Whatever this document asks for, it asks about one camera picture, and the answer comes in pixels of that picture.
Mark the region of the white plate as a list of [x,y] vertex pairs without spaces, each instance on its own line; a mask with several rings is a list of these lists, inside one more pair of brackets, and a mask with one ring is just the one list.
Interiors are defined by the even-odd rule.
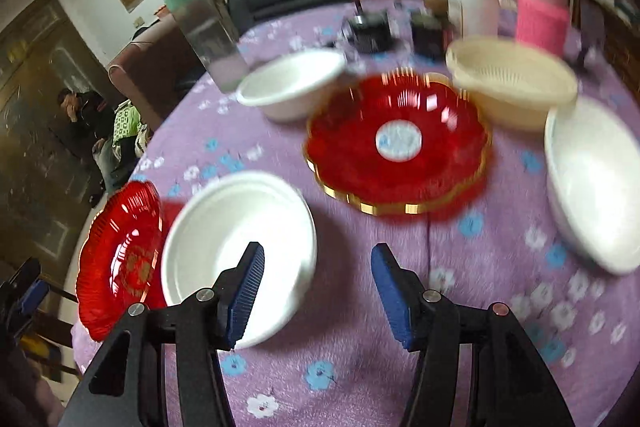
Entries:
[[317,232],[302,192],[256,170],[207,185],[171,225],[160,267],[165,303],[175,306],[234,268],[250,242],[264,248],[265,271],[238,349],[283,329],[314,277]]

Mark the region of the red gold-rimmed plate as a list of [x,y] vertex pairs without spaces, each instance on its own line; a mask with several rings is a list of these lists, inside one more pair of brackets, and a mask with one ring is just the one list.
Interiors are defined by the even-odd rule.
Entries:
[[491,129],[439,72],[400,68],[331,95],[304,156],[326,195],[370,216],[448,216],[482,191]]

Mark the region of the large red scalloped plate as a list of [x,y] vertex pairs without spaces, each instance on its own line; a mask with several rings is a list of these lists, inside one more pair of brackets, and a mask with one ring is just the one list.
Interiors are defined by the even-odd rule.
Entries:
[[91,223],[79,254],[79,322],[103,341],[128,308],[166,306],[160,264],[167,234],[162,202],[150,182],[131,181]]

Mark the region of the wooden cabinet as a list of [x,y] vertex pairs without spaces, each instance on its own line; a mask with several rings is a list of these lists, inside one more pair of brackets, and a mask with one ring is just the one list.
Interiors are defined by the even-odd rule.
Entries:
[[1,258],[37,258],[63,283],[101,176],[56,101],[68,88],[122,98],[58,0],[35,0],[1,33]]

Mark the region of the seated man in dark jacket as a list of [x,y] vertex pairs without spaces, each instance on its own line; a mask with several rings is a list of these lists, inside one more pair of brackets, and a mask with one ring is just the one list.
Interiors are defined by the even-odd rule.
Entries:
[[114,109],[92,90],[77,92],[63,88],[56,96],[56,103],[70,121],[73,135],[80,141],[90,142],[91,157],[101,173],[104,193],[112,195],[118,165],[113,152]]

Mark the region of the seated person green clothing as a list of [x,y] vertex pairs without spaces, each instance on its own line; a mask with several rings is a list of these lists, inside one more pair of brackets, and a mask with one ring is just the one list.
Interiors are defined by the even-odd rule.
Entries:
[[134,173],[134,168],[146,152],[153,134],[151,127],[130,100],[117,106],[110,145],[113,158],[110,176],[114,190],[122,188]]

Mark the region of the white bowl near edge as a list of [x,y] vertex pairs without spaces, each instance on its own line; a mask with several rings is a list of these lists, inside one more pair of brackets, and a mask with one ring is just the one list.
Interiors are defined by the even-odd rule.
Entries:
[[581,96],[544,126],[548,201],[577,254],[608,273],[639,268],[639,141],[603,103]]

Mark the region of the cream plastic colander bowl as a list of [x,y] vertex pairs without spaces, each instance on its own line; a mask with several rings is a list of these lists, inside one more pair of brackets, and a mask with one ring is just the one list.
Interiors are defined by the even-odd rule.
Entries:
[[577,78],[562,60],[507,38],[458,39],[446,65],[454,85],[501,127],[541,132],[551,109],[577,98]]

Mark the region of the clear bottle green lid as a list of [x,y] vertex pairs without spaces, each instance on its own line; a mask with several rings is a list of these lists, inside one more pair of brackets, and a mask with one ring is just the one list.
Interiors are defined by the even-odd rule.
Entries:
[[168,11],[222,93],[250,72],[224,0],[165,0]]

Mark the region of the dark glass jar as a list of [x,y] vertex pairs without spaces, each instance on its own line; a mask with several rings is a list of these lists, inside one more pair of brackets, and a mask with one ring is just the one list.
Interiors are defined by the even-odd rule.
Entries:
[[442,61],[452,38],[448,0],[423,0],[420,10],[410,14],[413,52]]

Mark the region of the pink sleeved thermos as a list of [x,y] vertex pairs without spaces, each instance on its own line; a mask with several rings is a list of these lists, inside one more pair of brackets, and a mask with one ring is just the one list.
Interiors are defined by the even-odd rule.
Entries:
[[516,0],[515,40],[562,56],[570,10],[568,0]]

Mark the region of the white plastic jar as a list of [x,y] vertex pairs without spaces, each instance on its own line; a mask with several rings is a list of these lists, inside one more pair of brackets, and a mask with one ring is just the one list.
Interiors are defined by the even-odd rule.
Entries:
[[448,17],[460,38],[497,37],[499,0],[447,0]]

